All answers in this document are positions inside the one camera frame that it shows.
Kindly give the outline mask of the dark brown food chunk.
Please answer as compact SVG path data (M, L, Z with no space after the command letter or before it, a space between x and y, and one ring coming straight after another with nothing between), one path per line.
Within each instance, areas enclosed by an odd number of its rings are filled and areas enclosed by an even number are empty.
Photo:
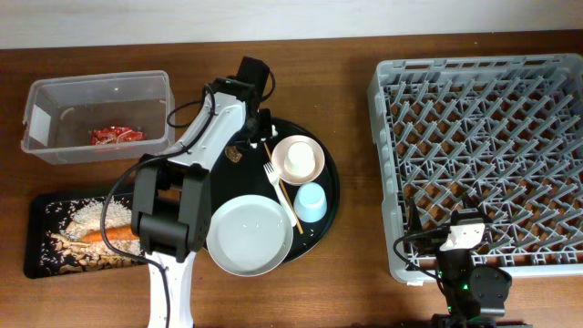
M236 146L227 146L225 148L225 156L233 163L238 163L242 159L242 154Z

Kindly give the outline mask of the red snack wrapper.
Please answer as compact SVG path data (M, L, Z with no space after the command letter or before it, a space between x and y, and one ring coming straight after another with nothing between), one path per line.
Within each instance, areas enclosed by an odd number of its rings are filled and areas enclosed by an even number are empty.
M107 145L126 142L141 141L145 139L145 134L127 127L107 127L96 129L91 132L91 145Z

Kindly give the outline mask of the grey plate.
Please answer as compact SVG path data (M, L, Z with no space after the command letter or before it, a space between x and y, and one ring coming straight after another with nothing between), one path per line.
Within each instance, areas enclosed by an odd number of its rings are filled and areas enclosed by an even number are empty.
M291 221L278 202L244 195L214 212L206 244L222 270L253 277L279 266L291 250L293 237Z

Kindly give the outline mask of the orange carrot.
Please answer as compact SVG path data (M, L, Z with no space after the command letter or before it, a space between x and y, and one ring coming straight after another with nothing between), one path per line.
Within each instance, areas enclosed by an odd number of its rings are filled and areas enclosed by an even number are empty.
M133 241L137 240L138 236L132 233L130 226L120 226L106 229L107 238L110 241ZM93 243L103 241L100 231L93 231L81 238L84 243Z

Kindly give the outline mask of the pile of white rice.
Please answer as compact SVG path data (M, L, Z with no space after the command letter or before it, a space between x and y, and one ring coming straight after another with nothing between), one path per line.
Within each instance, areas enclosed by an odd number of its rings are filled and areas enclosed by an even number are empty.
M131 210L126 199L113 200L107 207L106 228L130 226ZM89 231L100 231L100 217L103 209L101 199L71 200L52 203L45 209L45 213L52 217L51 222L56 226L44 232L41 242L40 267L51 275L59 273L63 264L72 264L71 258L62 260L55 250L55 242L51 240L51 233L64 234L78 238Z

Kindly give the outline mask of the peanut shells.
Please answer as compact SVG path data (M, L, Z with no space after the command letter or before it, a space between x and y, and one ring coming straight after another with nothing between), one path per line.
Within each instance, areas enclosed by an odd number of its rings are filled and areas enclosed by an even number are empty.
M61 259L71 258L72 264L63 264L59 273L91 272L109 268L131 267L134 262L127 256L119 255L109 249L104 240L100 242L84 243L82 235L78 238L64 234L51 233L49 237L55 242L55 250L61 255ZM140 256L143 251L138 239L133 241L109 241L116 249Z

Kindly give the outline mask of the white tissue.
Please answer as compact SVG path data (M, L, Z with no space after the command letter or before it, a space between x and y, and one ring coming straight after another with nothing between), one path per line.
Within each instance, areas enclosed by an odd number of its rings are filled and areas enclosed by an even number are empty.
M266 141L271 140L278 136L278 131L274 125L271 125L269 130L263 131L258 139L250 140L250 147L256 149L260 144L264 144Z

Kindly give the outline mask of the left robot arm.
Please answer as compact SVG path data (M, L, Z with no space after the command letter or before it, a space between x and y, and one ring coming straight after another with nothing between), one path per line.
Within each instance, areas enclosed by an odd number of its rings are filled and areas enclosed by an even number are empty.
M271 138L271 113L260 104L274 84L263 61L244 57L236 75L204 86L199 114L175 144L134 168L130 227L148 263L149 326L193 326L191 274L210 229L210 173L232 137L244 148Z

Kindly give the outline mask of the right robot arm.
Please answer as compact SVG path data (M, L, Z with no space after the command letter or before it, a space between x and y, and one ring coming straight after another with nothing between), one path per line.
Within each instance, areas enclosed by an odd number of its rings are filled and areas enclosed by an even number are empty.
M512 276L488 264L475 264L472 251L484 239L493 221L467 195L462 208L453 210L450 221L424 229L413 200L409 201L411 224L403 242L421 253L435 256L434 279L444 295L448 313L432 316L432 327L495 327L505 313Z

